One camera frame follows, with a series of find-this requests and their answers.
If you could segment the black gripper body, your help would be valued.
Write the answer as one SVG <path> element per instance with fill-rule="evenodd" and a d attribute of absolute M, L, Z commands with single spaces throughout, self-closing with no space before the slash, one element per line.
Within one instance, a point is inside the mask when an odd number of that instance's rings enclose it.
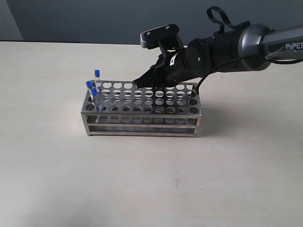
<path fill-rule="evenodd" d="M 162 54 L 142 76 L 135 79 L 136 88 L 174 87 L 181 82 L 204 75 L 204 57 L 194 48 L 183 48 Z"/>

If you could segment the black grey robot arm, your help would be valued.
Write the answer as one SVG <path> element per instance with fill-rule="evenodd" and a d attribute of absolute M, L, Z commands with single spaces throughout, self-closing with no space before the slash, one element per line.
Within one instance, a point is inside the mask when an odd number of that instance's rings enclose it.
<path fill-rule="evenodd" d="M 303 29 L 271 30 L 265 25 L 240 24 L 184 46 L 179 27 L 169 24 L 140 35 L 142 48 L 159 48 L 158 60 L 134 80 L 137 88 L 174 87 L 191 79 L 206 79 L 216 72 L 262 71 L 270 64 L 303 60 Z"/>

